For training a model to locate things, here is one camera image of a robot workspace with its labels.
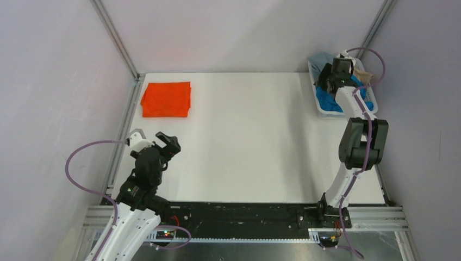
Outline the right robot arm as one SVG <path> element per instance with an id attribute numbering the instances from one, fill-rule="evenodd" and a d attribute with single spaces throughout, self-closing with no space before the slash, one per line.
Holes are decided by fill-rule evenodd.
<path id="1" fill-rule="evenodd" d="M 341 162 L 338 173 L 317 203 L 316 221 L 323 227 L 334 227 L 344 220 L 344 211 L 359 175 L 382 161 L 389 129 L 388 122 L 376 118 L 367 107 L 352 76 L 353 61 L 334 58 L 324 66 L 317 81 L 347 119 L 338 148 Z"/>

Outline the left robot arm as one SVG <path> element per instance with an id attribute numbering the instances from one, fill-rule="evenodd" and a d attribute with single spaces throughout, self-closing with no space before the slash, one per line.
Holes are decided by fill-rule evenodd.
<path id="1" fill-rule="evenodd" d="M 157 226 L 171 221 L 170 202 L 157 191 L 169 161 L 181 146 L 176 136 L 158 132 L 156 137 L 164 146 L 148 140 L 142 129 L 135 129 L 127 138 L 133 168 L 120 186 L 109 222 L 86 260 L 131 260 Z"/>

